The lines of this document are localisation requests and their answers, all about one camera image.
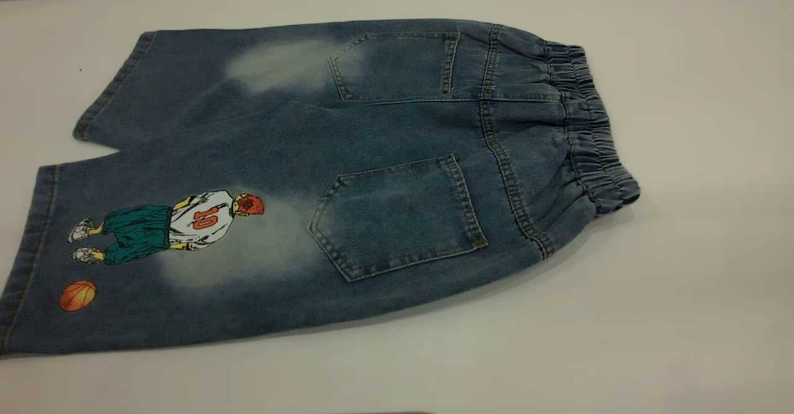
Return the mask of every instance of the back pocket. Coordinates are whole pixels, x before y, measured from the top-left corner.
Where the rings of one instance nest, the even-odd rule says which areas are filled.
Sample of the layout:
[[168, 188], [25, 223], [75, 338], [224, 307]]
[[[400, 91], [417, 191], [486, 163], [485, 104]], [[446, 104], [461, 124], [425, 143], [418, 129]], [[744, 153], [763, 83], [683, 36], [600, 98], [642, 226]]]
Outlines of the back pocket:
[[309, 231], [350, 282], [488, 245], [453, 155], [341, 174]]
[[344, 101], [445, 94], [452, 89], [455, 32], [367, 34], [330, 58]]

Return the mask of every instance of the jeans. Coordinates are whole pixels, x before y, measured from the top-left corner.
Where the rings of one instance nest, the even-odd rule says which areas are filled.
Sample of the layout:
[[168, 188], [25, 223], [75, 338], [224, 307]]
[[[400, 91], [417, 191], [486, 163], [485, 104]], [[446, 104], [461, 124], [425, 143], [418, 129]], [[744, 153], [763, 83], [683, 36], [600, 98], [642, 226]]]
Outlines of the jeans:
[[74, 136], [119, 152], [40, 168], [3, 354], [381, 315], [639, 196], [583, 49], [473, 21], [147, 32]]

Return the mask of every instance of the pocket stitching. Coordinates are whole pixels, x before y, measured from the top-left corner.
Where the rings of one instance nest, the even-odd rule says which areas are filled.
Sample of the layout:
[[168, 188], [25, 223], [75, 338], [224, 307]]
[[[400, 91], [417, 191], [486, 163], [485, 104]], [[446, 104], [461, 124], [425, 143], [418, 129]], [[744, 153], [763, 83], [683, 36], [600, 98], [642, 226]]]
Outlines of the pocket stitching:
[[452, 73], [453, 73], [453, 64], [455, 55], [457, 52], [457, 45], [460, 43], [460, 33], [458, 32], [368, 32], [359, 40], [350, 43], [348, 46], [341, 49], [336, 54], [332, 55], [328, 58], [328, 63], [331, 68], [331, 72], [334, 75], [334, 81], [337, 83], [337, 90], [339, 91], [339, 97], [343, 101], [375, 101], [379, 99], [400, 99], [404, 96], [372, 96], [369, 94], [354, 94], [350, 91], [348, 86], [345, 83], [344, 78], [342, 77], [341, 70], [339, 69], [338, 60], [342, 58], [345, 54], [351, 51], [354, 47], [360, 45], [367, 40], [371, 40], [374, 37], [383, 37], [383, 38], [400, 38], [400, 37], [412, 37], [412, 38], [440, 38], [441, 40], [445, 40], [448, 42], [446, 47], [446, 52], [444, 55], [444, 60], [442, 63], [442, 74], [440, 74], [440, 93], [441, 94], [448, 94], [451, 92], [452, 87]]
[[[359, 270], [363, 270], [366, 268], [370, 268], [372, 264], [361, 264], [361, 265], [354, 265], [349, 264], [345, 255], [341, 253], [338, 247], [335, 246], [334, 242], [332, 242], [328, 236], [326, 236], [323, 231], [320, 230], [319, 222], [320, 219], [323, 217], [326, 208], [328, 207], [332, 197], [338, 193], [341, 186], [345, 183], [345, 180], [357, 179], [363, 176], [371, 176], [371, 174], [375, 173], [393, 173], [394, 171], [406, 169], [414, 165], [415, 163], [423, 163], [429, 160], [436, 160], [436, 162], [440, 163], [443, 168], [449, 173], [449, 178], [451, 180], [451, 185], [453, 185], [455, 196], [460, 204], [460, 210], [462, 210], [462, 221], [465, 225], [466, 235], [469, 239], [469, 248], [465, 246], [459, 246], [454, 248], [449, 248], [446, 250], [425, 250], [418, 253], [405, 253], [401, 254], [400, 256], [389, 256], [388, 262], [395, 261], [398, 262], [398, 265], [391, 266], [388, 269], [382, 270], [380, 272], [372, 272], [366, 274], [364, 276], [351, 276], [349, 272], [357, 272]], [[474, 213], [474, 207], [471, 204], [471, 196], [468, 193], [468, 187], [466, 186], [465, 177], [463, 176], [463, 171], [460, 170], [460, 165], [457, 163], [453, 154], [449, 154], [448, 156], [437, 157], [427, 160], [418, 160], [412, 161], [409, 163], [402, 163], [397, 164], [394, 166], [389, 166], [385, 168], [377, 168], [372, 169], [369, 171], [361, 171], [361, 173], [351, 173], [351, 174], [338, 174], [338, 176], [334, 179], [334, 182], [326, 189], [326, 192], [323, 193], [323, 196], [320, 198], [320, 201], [317, 203], [316, 207], [314, 208], [314, 213], [312, 215], [311, 221], [309, 222], [309, 233], [317, 240], [320, 247], [325, 250], [326, 255], [332, 262], [334, 262], [334, 266], [337, 270], [345, 276], [347, 281], [359, 281], [359, 279], [365, 279], [371, 276], [377, 276], [379, 274], [383, 274], [386, 272], [391, 272], [394, 270], [402, 269], [405, 267], [409, 267], [415, 264], [421, 264], [424, 262], [429, 261], [437, 261], [438, 259], [444, 258], [451, 258], [452, 256], [458, 256], [464, 253], [470, 253], [476, 251], [482, 247], [488, 246], [488, 239], [485, 238], [485, 234], [480, 227], [479, 221], [477, 221], [476, 214]], [[409, 258], [417, 258], [414, 261], [411, 261]]]

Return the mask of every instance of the red hair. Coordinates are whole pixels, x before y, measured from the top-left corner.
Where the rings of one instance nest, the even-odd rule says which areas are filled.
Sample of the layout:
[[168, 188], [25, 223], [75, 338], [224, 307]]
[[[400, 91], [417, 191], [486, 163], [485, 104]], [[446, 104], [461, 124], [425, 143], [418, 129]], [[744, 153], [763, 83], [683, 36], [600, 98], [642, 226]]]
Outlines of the red hair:
[[238, 208], [240, 212], [249, 215], [264, 214], [264, 203], [258, 196], [251, 196], [248, 194], [238, 200]]

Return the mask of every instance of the green pants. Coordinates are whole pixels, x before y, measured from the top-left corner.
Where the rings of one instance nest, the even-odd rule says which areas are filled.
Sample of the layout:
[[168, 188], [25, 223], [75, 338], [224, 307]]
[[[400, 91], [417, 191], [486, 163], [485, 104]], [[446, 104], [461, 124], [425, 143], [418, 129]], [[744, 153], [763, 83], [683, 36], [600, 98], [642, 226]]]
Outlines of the green pants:
[[171, 207], [140, 205], [116, 210], [105, 217], [103, 234], [116, 241], [105, 249], [105, 264], [123, 264], [168, 250]]

